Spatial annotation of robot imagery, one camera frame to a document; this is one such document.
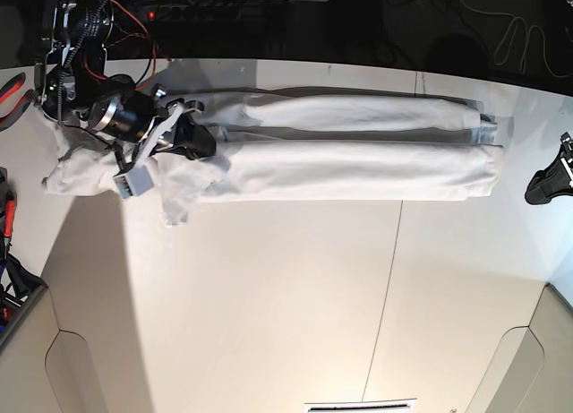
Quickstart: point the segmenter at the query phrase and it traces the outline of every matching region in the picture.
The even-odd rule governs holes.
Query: folded white cloth
[[[149,159],[173,225],[186,221],[195,202],[461,201],[489,195],[501,170],[503,149],[492,145],[496,126],[441,99],[243,92],[183,98],[205,104],[193,120],[210,129],[218,151],[197,161]],[[62,131],[53,131],[62,142]],[[64,141],[66,153],[44,181],[47,192],[113,188],[113,154],[85,139]]]

